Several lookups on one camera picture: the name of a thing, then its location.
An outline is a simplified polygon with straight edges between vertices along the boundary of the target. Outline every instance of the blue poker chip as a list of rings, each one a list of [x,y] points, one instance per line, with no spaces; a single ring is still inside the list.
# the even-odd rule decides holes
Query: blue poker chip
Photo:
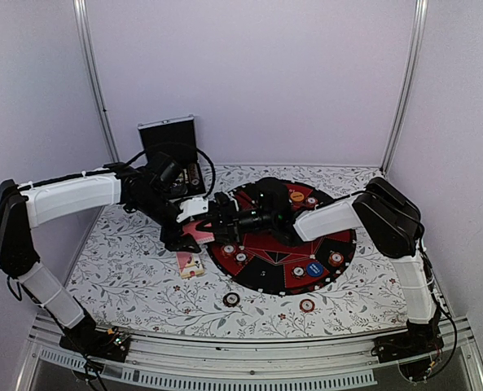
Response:
[[[319,262],[312,262],[306,267],[306,273],[310,277],[320,277],[323,275],[323,265]]]

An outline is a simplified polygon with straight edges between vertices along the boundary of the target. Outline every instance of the vent grille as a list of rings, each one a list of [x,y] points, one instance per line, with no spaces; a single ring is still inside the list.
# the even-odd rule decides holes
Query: vent grille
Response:
[[[75,371],[83,371],[85,364],[83,358],[47,347],[42,347],[41,359]],[[103,378],[165,391],[325,391],[356,389],[377,384],[371,370],[306,380],[242,381],[167,376],[130,368],[122,368],[121,371],[108,369],[109,371],[106,368],[106,371],[102,374]]]

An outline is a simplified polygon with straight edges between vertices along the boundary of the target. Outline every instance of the floral pattern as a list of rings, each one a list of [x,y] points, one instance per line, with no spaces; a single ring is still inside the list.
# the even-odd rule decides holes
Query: floral pattern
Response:
[[[308,183],[338,197],[362,188],[377,169],[305,166],[221,166],[216,191],[265,176]],[[204,170],[210,178],[209,169]],[[183,280],[174,253],[158,241],[160,228],[119,205],[105,208],[68,282],[68,290],[99,323],[189,336],[297,338],[399,327],[406,302],[395,270],[363,229],[347,271],[312,293],[279,297],[244,288],[200,254],[205,273]],[[240,303],[223,304],[235,292]],[[314,310],[302,312],[308,297]]]

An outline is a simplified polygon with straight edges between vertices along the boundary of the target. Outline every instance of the robotic arm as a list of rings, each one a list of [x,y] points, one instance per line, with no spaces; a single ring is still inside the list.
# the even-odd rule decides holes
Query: robotic arm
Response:
[[[251,210],[241,210],[236,199],[221,192],[214,200],[171,202],[165,194],[180,172],[177,163],[159,152],[137,169],[116,163],[35,184],[17,186],[8,180],[0,185],[0,267],[57,319],[66,335],[61,342],[66,349],[123,362],[128,342],[117,330],[96,330],[90,314],[40,262],[30,230],[54,218],[111,204],[145,213],[161,225],[160,240],[169,251],[190,253],[200,251],[192,235],[183,232],[191,219],[200,222],[199,231],[213,233],[222,243],[240,242],[249,232],[270,231],[289,246],[364,226],[395,266],[409,318],[408,331],[377,339],[374,354],[390,361],[443,346],[440,313],[432,300],[433,276],[416,246],[423,234],[420,212],[382,178],[372,179],[358,195],[293,212],[288,189],[277,178],[255,183],[259,196]]]

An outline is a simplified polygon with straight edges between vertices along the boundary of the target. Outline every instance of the floral tablecloth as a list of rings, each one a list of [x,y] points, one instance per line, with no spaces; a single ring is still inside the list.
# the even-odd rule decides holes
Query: floral tablecloth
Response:
[[[306,166],[220,166],[216,191],[265,176],[308,183],[337,197],[362,188],[377,169]],[[121,206],[104,209],[68,281],[68,290],[100,323],[136,330],[231,338],[297,338],[348,335],[398,327],[406,302],[397,275],[363,229],[347,271],[312,293],[278,297],[231,281],[200,254],[205,274],[179,276],[176,257],[158,241],[160,228]],[[241,302],[226,307],[236,292]],[[315,309],[300,310],[309,298]]]

